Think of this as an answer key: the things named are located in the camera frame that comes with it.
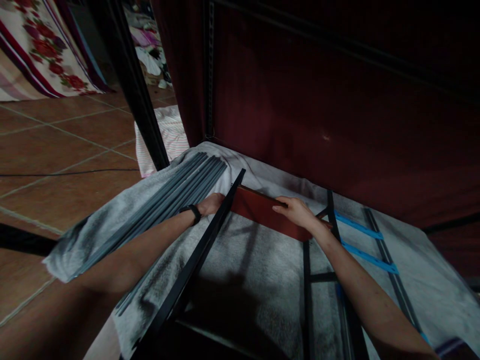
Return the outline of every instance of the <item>maroon fabric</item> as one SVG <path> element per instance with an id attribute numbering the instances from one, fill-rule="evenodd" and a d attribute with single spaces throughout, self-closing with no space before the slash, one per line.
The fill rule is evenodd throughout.
<path id="1" fill-rule="evenodd" d="M 202 1 L 151 2 L 191 147 L 204 138 Z"/>
<path id="2" fill-rule="evenodd" d="M 445 259 L 464 278 L 480 276 L 480 222 L 428 236 Z"/>
<path id="3" fill-rule="evenodd" d="M 202 9 L 185 3 L 153 7 L 193 146 L 204 136 Z M 277 5 L 480 85 L 468 16 L 412 1 Z M 478 107 L 218 4 L 214 48 L 214 142 L 420 228 L 480 211 Z"/>
<path id="4" fill-rule="evenodd" d="M 228 148 L 420 228 L 480 211 L 480 112 L 233 10 L 215 15 Z"/>

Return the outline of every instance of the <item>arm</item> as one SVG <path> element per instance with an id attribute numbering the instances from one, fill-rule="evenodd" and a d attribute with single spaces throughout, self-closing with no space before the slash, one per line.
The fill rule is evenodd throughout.
<path id="1" fill-rule="evenodd" d="M 198 204 L 202 216 L 217 212 L 224 196 Z M 195 220 L 185 211 L 152 227 L 83 275 L 53 288 L 0 336 L 0 359 L 82 359 L 121 297 Z"/>
<path id="2" fill-rule="evenodd" d="M 288 207 L 273 210 L 307 229 L 320 245 L 382 359 L 437 359 L 398 306 L 302 200 L 285 196 L 277 200 Z"/>

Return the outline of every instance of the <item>smartwatch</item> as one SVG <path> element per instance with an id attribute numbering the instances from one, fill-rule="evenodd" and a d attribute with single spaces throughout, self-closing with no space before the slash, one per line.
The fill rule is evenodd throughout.
<path id="1" fill-rule="evenodd" d="M 188 206 L 185 206 L 185 207 L 182 207 L 180 210 L 178 210 L 178 213 L 183 213 L 184 211 L 188 211 L 188 210 L 191 210 L 193 211 L 193 214 L 195 215 L 195 221 L 193 222 L 193 225 L 197 225 L 200 221 L 200 219 L 202 218 L 202 215 L 200 214 L 200 211 L 197 209 L 197 207 L 195 205 L 188 205 Z"/>

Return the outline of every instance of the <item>striped fabric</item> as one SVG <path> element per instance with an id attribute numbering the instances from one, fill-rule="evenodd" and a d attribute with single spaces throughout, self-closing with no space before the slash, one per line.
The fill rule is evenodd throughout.
<path id="1" fill-rule="evenodd" d="M 103 94 L 54 0 L 0 6 L 0 101 Z"/>
<path id="2" fill-rule="evenodd" d="M 190 148 L 184 125 L 180 118 L 178 105 L 159 107 L 155 110 L 156 121 L 160 128 L 161 138 L 165 145 L 168 160 L 172 162 L 177 156 Z M 136 158 L 143 178 L 156 172 L 152 158 L 145 145 L 140 130 L 135 123 Z"/>

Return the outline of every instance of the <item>pink striped towel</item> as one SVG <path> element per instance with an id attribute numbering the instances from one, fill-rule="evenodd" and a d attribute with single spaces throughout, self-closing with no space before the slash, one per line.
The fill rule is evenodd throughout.
<path id="1" fill-rule="evenodd" d="M 177 156 L 190 148 L 185 135 L 184 125 L 180 118 L 178 105 L 159 107 L 155 110 L 156 121 L 160 128 L 161 138 L 165 145 L 168 160 L 172 162 Z M 142 178 L 146 178 L 156 173 L 154 163 L 150 157 L 144 139 L 140 134 L 140 130 L 135 123 L 136 137 L 136 158 Z"/>

